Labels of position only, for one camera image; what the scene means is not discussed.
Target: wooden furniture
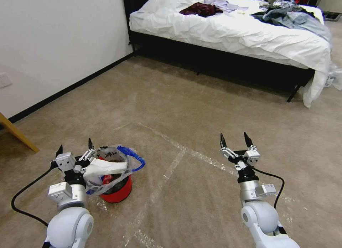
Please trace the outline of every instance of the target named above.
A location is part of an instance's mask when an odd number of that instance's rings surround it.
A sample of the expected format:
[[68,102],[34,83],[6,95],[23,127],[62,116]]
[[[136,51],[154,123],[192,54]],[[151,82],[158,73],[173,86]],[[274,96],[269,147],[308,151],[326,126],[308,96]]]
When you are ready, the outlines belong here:
[[27,137],[25,137],[24,134],[22,134],[22,132],[18,130],[2,113],[0,113],[0,124],[8,129],[8,131],[13,136],[17,137],[34,152],[39,152],[39,149]]

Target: blue bag handle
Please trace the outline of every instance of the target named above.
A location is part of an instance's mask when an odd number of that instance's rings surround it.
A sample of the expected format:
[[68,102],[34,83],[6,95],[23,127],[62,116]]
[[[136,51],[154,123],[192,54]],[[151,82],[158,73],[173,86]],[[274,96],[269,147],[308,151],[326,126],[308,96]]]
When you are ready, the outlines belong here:
[[129,155],[129,156],[134,157],[135,159],[137,159],[141,163],[141,165],[138,168],[132,169],[132,171],[138,171],[145,166],[145,160],[143,158],[141,158],[140,156],[138,156],[136,153],[134,153],[134,151],[131,150],[130,148],[125,147],[125,146],[118,146],[117,149],[125,155]]

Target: red bucket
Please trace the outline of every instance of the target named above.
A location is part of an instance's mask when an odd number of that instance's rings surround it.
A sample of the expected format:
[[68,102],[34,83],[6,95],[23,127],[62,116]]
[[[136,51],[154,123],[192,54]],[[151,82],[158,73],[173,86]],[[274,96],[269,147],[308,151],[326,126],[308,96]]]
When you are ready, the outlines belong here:
[[115,184],[111,189],[100,195],[105,201],[110,203],[118,203],[125,200],[132,191],[132,177],[129,175],[124,178],[119,183]]

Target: lavender clothing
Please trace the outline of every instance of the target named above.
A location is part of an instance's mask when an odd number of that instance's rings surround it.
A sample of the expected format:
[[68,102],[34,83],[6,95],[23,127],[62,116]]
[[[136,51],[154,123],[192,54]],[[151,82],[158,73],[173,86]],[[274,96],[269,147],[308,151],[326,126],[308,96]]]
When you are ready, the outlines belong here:
[[237,9],[239,9],[239,10],[247,10],[248,9],[247,7],[239,7],[238,5],[230,4],[226,0],[205,0],[203,3],[215,5],[216,7],[221,9],[223,11],[223,13],[226,13],[226,14],[233,12]]

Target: plastic bag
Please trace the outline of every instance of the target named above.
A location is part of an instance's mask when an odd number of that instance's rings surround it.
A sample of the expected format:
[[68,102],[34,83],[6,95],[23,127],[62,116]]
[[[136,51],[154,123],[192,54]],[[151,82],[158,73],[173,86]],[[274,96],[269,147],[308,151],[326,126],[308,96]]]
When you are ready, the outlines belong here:
[[115,174],[116,178],[114,180],[108,184],[103,184],[104,177],[108,176],[103,174],[111,172],[112,168],[97,164],[96,160],[94,163],[92,162],[85,168],[86,172],[83,175],[87,183],[86,191],[89,195],[105,193],[114,185],[145,166],[145,160],[143,158],[138,156],[132,149],[121,145],[100,147],[96,151],[95,157],[112,163],[121,163],[120,165],[126,166],[122,170],[119,170],[121,171],[121,175]]
[[325,83],[325,87],[333,85],[338,90],[342,90],[342,69],[338,68],[336,64],[331,63],[328,79]]

